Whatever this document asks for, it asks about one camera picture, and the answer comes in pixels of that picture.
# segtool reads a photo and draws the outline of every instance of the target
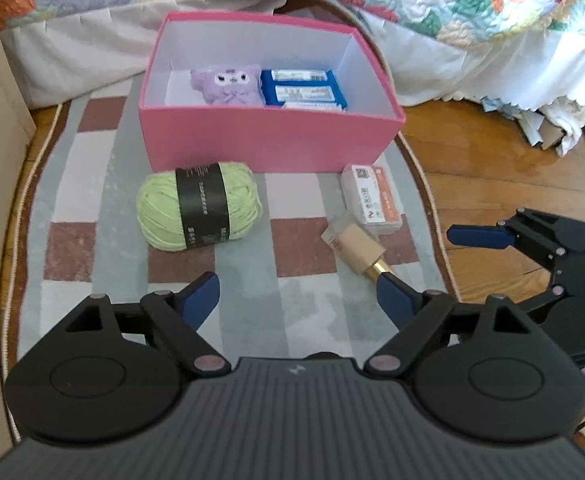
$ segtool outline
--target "yarn skein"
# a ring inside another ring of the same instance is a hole
[[[230,240],[241,238],[263,211],[253,173],[240,162],[220,162],[230,217]],[[147,177],[137,195],[137,220],[148,243],[162,251],[183,251],[186,238],[174,171]]]

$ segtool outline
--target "white label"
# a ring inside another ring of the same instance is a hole
[[[304,102],[294,102],[294,101],[288,101],[286,103],[284,103],[284,106],[282,106],[282,108],[296,108],[296,109],[300,109],[303,108],[304,110],[325,110],[325,111],[343,111],[343,108],[341,108],[341,105],[338,105],[337,103],[304,103]]]
[[[386,221],[381,205],[379,183],[372,166],[353,166],[352,174],[359,193],[359,202],[363,208],[363,216],[369,224],[379,224]]]
[[[330,86],[275,86],[277,101],[335,101]]]
[[[328,81],[322,70],[272,70],[274,81]]]

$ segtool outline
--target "open box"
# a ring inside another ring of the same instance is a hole
[[[248,64],[332,70],[348,110],[213,106],[192,89],[191,69]],[[336,172],[372,164],[405,123],[387,76],[355,28],[250,12],[167,15],[139,115],[153,171],[236,161],[258,173]]]

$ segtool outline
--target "purple plush toy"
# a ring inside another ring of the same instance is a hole
[[[204,94],[209,105],[263,106],[259,92],[261,67],[191,70],[192,88]]]

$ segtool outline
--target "ribbed gray surface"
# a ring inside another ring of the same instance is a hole
[[[585,480],[585,456],[566,440],[465,442],[420,416],[399,384],[367,380],[349,361],[243,359],[125,442],[23,442],[0,461],[0,479]]]

